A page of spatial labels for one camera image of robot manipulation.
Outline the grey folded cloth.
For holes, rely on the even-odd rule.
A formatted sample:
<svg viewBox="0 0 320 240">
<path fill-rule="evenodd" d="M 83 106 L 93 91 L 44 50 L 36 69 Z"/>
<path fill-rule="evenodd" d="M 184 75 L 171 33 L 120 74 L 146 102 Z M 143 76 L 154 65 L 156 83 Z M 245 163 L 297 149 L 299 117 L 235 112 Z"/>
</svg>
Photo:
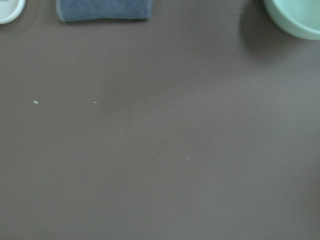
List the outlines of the grey folded cloth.
<svg viewBox="0 0 320 240">
<path fill-rule="evenodd" d="M 101 19 L 148 20 L 152 0 L 57 0 L 56 13 L 63 22 Z"/>
</svg>

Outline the green bowl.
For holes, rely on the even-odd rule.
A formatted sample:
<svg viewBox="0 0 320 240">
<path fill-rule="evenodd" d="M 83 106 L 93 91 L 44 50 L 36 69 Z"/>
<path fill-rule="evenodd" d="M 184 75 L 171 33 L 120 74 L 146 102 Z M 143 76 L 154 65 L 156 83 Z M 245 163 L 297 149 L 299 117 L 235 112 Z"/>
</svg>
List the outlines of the green bowl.
<svg viewBox="0 0 320 240">
<path fill-rule="evenodd" d="M 305 40 L 320 39 L 318 0 L 264 0 L 272 21 L 284 32 Z"/>
</svg>

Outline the cream rabbit tray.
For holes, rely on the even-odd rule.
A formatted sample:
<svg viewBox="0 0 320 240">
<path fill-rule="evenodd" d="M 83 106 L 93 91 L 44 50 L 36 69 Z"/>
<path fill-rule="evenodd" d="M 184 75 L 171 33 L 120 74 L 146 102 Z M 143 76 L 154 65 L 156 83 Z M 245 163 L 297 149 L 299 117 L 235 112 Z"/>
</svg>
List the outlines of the cream rabbit tray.
<svg viewBox="0 0 320 240">
<path fill-rule="evenodd" d="M 18 18 L 25 5 L 26 0 L 0 0 L 0 24 L 4 25 Z"/>
</svg>

